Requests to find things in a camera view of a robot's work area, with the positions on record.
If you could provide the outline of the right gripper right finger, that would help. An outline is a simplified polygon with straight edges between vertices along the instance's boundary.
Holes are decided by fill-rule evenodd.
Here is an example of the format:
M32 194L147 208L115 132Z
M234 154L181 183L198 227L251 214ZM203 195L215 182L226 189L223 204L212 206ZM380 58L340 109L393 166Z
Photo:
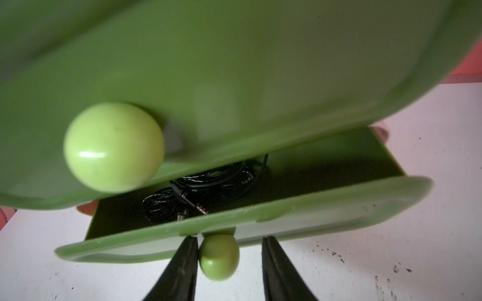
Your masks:
M318 300L274 237L262 239L265 300Z

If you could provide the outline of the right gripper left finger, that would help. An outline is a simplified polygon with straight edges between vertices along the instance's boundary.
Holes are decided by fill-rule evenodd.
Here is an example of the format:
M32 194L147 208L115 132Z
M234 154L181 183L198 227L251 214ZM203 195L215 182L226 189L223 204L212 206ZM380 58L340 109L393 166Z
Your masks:
M194 300L198 272L198 240L186 237L144 301Z

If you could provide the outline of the black earphones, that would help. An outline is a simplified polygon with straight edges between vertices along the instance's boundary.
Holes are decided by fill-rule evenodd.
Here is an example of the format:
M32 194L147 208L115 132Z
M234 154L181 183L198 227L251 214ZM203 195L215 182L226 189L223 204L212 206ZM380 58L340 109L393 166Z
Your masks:
M261 161L248 159L171 181L175 196L202 215L212 206L226 204L254 189L267 168L268 154Z
M188 208L172 188L163 188L143 199L143 210L147 220L156 223L181 221L187 218Z

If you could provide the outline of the black earphones front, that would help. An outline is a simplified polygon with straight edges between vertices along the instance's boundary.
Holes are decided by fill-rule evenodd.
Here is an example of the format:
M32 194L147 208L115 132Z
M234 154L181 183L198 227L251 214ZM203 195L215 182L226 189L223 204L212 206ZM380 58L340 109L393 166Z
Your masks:
M261 161L248 159L171 181L175 196L202 215L212 206L226 204L254 189L267 168L268 154Z

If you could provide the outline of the green yellow drawer cabinet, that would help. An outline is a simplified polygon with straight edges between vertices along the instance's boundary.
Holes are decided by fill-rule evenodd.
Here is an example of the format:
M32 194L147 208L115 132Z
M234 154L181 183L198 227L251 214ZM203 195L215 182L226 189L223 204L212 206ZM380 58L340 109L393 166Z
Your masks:
M350 231L420 202L370 124L442 81L481 36L480 1L2 1L1 204L99 207L83 263L170 258L184 237L229 232L243 247ZM65 133L105 140L125 107L163 131L164 162L114 164L146 179L95 191L65 162ZM146 219L143 199L171 181L248 159L254 189L202 215Z

